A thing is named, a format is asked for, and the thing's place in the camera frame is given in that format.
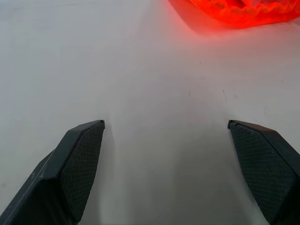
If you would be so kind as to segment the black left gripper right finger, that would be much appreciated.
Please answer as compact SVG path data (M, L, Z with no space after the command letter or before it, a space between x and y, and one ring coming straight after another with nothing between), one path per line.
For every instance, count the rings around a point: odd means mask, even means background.
M271 225L300 223L300 155L275 130L230 120L244 180Z

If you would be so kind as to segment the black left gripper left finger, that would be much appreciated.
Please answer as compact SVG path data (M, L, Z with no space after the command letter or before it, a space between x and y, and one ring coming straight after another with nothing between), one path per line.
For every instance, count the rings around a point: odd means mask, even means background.
M76 225L99 162L103 120L78 125L42 159L0 216L2 225Z

